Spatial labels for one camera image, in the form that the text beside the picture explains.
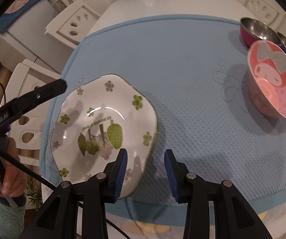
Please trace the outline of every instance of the light blue tablecloth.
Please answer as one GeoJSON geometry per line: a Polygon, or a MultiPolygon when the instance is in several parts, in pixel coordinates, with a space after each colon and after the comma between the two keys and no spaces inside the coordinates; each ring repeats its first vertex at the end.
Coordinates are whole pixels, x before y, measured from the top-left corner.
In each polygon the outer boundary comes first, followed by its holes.
{"type": "Polygon", "coordinates": [[[246,57],[239,23],[215,17],[148,17],[91,34],[62,73],[68,88],[49,109],[40,173],[61,182],[50,141],[67,95],[115,73],[153,104],[160,137],[134,194],[107,204],[108,212],[184,224],[186,207],[175,203],[167,182],[167,148],[204,179],[231,180],[258,213],[286,202],[286,120],[266,118],[250,102],[246,57]]]}

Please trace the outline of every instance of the chair backrest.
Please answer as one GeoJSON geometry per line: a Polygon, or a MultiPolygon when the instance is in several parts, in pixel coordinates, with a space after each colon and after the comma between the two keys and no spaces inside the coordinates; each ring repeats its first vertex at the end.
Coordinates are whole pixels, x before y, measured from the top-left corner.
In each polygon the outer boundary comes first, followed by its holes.
{"type": "Polygon", "coordinates": [[[101,15],[83,1],[73,2],[46,27],[45,34],[76,48],[101,15]]]}
{"type": "MultiPolygon", "coordinates": [[[[6,99],[10,101],[56,79],[59,79],[57,73],[42,68],[29,60],[24,60],[13,71],[6,87],[6,99]]],[[[29,150],[38,150],[41,148],[42,132],[49,105],[50,101],[47,101],[27,112],[24,115],[27,123],[23,125],[19,123],[19,120],[12,123],[9,137],[12,137],[16,141],[17,148],[29,150]],[[31,135],[33,136],[32,139],[27,143],[23,139],[26,133],[33,134],[31,135]]]]}

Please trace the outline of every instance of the red bowl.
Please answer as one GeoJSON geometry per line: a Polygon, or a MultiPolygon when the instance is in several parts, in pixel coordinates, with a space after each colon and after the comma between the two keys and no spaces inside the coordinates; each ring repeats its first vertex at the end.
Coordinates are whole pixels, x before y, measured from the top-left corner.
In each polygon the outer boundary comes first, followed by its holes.
{"type": "Polygon", "coordinates": [[[268,40],[276,45],[281,45],[278,34],[265,23],[251,19],[241,18],[240,22],[241,37],[245,44],[250,47],[257,40],[268,40]]]}

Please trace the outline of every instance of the sleeve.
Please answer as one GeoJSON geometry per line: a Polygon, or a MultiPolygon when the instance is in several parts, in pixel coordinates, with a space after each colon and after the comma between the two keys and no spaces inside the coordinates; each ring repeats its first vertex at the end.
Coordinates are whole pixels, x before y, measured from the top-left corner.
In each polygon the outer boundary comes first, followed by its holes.
{"type": "Polygon", "coordinates": [[[13,200],[18,205],[16,209],[0,197],[0,239],[18,239],[24,229],[25,195],[13,200]]]}

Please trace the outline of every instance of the vegetable illustration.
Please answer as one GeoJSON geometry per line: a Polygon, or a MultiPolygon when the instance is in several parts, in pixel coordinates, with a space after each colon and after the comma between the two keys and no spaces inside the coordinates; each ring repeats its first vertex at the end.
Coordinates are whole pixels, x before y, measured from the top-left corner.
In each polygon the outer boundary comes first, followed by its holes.
{"type": "Polygon", "coordinates": [[[86,150],[86,139],[85,139],[85,136],[82,133],[80,133],[77,142],[79,144],[79,148],[81,150],[81,153],[84,156],[85,155],[85,150],[86,150]]]}
{"type": "Polygon", "coordinates": [[[111,125],[107,128],[107,138],[115,149],[121,147],[123,140],[122,127],[119,124],[114,124],[113,120],[111,120],[111,125]]]}
{"type": "Polygon", "coordinates": [[[61,116],[61,122],[64,124],[67,124],[70,121],[70,118],[64,114],[64,116],[61,116]]]}
{"type": "Polygon", "coordinates": [[[76,90],[78,95],[83,95],[83,89],[80,87],[79,89],[76,90]]]}
{"type": "Polygon", "coordinates": [[[68,170],[66,170],[65,168],[63,168],[63,170],[60,170],[59,173],[60,173],[61,177],[66,177],[67,174],[68,174],[68,170]]]}
{"type": "Polygon", "coordinates": [[[111,81],[108,81],[105,83],[105,87],[106,87],[106,91],[110,91],[110,92],[113,92],[113,88],[114,88],[114,84],[112,84],[111,81]]]}
{"type": "Polygon", "coordinates": [[[127,169],[126,172],[125,172],[125,178],[124,180],[128,180],[132,177],[132,170],[131,169],[127,169]]]}
{"type": "Polygon", "coordinates": [[[93,108],[89,108],[89,110],[87,111],[87,115],[90,117],[90,116],[94,116],[94,112],[93,111],[93,108]]]}
{"type": "Polygon", "coordinates": [[[95,138],[95,136],[91,135],[91,130],[88,129],[89,133],[89,138],[88,141],[86,142],[86,147],[85,150],[90,154],[90,155],[95,155],[96,152],[99,151],[99,145],[98,142],[95,138]]]}
{"type": "Polygon", "coordinates": [[[134,100],[132,102],[132,105],[135,106],[136,110],[138,111],[139,109],[143,108],[142,96],[134,95],[133,98],[134,98],[134,100]]]}
{"type": "Polygon", "coordinates": [[[59,141],[53,142],[53,148],[58,148],[60,146],[59,141]]]}
{"type": "Polygon", "coordinates": [[[143,135],[143,145],[145,146],[149,146],[150,145],[150,141],[152,140],[152,136],[150,135],[150,132],[146,132],[146,135],[143,135]]]}
{"type": "Polygon", "coordinates": [[[91,174],[89,174],[89,175],[85,175],[85,181],[87,181],[89,178],[91,178],[92,177],[92,175],[91,174]]]}
{"type": "Polygon", "coordinates": [[[110,155],[112,154],[113,147],[111,146],[110,142],[107,139],[107,133],[103,130],[103,124],[100,124],[100,132],[98,138],[99,138],[99,152],[100,156],[104,158],[105,160],[108,160],[110,158],[110,155]]]}

